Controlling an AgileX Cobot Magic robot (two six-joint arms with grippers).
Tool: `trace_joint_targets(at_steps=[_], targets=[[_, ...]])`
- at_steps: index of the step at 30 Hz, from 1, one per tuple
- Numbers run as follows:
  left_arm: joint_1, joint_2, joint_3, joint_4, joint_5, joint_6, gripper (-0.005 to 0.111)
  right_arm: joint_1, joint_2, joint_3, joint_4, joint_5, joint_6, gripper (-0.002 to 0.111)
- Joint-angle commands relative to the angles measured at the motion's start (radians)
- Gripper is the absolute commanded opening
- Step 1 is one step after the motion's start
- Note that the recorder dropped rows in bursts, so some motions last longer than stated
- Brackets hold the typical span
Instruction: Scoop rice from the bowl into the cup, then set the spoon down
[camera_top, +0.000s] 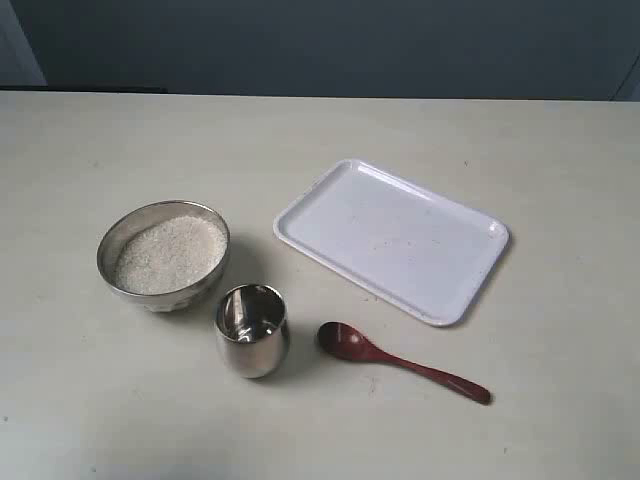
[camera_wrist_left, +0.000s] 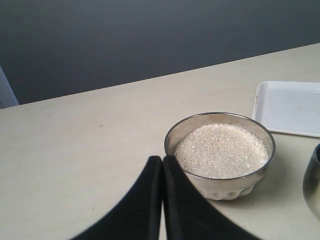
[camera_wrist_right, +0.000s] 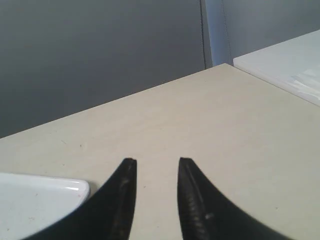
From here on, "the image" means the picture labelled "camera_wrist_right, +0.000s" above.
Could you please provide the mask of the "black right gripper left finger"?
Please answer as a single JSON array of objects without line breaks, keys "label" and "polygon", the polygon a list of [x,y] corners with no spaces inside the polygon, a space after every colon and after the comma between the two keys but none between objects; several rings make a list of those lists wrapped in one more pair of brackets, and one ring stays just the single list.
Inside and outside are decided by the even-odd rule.
[{"label": "black right gripper left finger", "polygon": [[103,186],[76,210],[30,240],[127,240],[137,196],[137,161],[125,158]]}]

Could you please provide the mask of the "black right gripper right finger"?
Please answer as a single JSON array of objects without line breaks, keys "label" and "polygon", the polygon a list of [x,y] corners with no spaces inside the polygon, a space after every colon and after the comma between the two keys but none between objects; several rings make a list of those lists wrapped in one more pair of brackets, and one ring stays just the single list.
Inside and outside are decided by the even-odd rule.
[{"label": "black right gripper right finger", "polygon": [[178,164],[177,205],[185,240],[271,240],[272,231],[228,200],[191,158]]}]

